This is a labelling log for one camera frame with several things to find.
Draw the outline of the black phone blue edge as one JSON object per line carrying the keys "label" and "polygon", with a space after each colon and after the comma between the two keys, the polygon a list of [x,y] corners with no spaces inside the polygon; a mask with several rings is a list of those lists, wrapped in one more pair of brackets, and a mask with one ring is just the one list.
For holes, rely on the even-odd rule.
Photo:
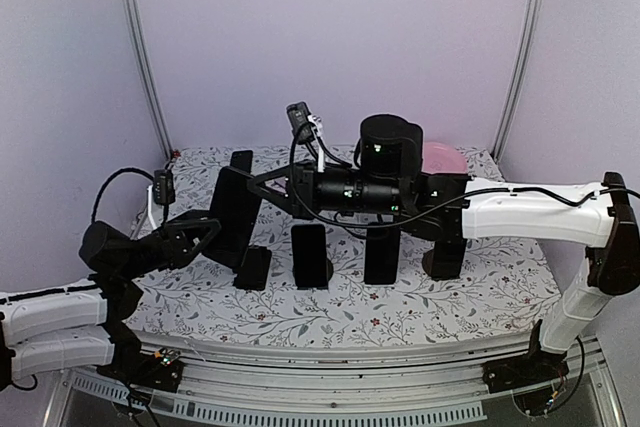
{"label": "black phone blue edge", "polygon": [[401,231],[397,227],[368,230],[364,283],[393,285],[397,279]]}

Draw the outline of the black phone teal edge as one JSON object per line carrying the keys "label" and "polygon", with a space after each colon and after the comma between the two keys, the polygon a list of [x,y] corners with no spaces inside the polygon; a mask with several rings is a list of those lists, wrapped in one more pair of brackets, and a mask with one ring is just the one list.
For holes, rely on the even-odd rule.
{"label": "black phone teal edge", "polygon": [[326,288],[327,257],[325,228],[321,224],[291,228],[293,275],[299,289]]}

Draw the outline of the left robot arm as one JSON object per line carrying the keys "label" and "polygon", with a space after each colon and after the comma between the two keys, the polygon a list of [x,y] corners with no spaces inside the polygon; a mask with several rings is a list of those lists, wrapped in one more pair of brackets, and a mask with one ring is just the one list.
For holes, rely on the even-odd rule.
{"label": "left robot arm", "polygon": [[102,221],[85,231],[80,258],[91,273],[45,290],[1,295],[1,385],[44,372],[94,366],[125,386],[174,393],[184,369],[179,354],[143,351],[125,322],[143,296],[136,279],[188,266],[221,230],[202,210],[189,211],[131,239]]}

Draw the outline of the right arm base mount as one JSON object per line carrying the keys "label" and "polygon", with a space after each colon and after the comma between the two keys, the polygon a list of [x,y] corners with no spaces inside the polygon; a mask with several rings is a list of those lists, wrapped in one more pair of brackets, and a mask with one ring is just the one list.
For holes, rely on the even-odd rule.
{"label": "right arm base mount", "polygon": [[552,354],[542,350],[541,325],[541,320],[534,325],[528,350],[524,354],[488,361],[482,365],[482,380],[490,393],[560,380],[569,373],[566,353]]}

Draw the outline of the black folding phone stand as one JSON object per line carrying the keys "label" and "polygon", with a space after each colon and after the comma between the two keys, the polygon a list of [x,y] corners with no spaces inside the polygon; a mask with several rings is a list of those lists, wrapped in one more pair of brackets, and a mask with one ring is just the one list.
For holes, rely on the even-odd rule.
{"label": "black folding phone stand", "polygon": [[242,264],[236,271],[233,286],[245,291],[263,291],[266,288],[272,252],[263,246],[250,246]]}

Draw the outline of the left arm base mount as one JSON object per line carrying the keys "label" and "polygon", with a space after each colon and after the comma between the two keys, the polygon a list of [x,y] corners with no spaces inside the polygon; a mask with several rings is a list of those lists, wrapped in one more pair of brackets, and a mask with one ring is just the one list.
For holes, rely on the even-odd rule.
{"label": "left arm base mount", "polygon": [[125,386],[141,386],[176,393],[184,370],[180,352],[161,348],[142,351],[140,339],[123,323],[107,322],[101,327],[114,347],[111,360],[97,366],[98,374],[120,381]]}

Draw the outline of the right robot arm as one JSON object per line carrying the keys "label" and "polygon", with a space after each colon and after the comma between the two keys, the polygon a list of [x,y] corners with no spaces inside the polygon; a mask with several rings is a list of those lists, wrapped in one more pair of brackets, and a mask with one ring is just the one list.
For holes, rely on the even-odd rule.
{"label": "right robot arm", "polygon": [[380,215],[371,231],[400,230],[432,243],[423,267],[435,280],[458,277],[473,239],[520,237],[583,245],[573,284],[537,323],[529,352],[517,362],[524,382],[539,382],[613,297],[638,287],[634,192],[615,172],[583,185],[429,174],[422,169],[422,154],[419,125],[377,114],[362,121],[352,163],[321,149],[315,160],[290,158],[284,167],[253,177],[248,186],[298,219],[331,225],[339,213]]}

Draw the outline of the dark grey phone stand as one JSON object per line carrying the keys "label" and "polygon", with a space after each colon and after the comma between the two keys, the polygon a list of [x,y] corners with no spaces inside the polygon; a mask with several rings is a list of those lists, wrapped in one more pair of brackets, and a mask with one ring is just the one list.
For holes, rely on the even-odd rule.
{"label": "dark grey phone stand", "polygon": [[327,290],[333,273],[333,264],[326,258],[304,261],[293,267],[295,284],[299,290]]}

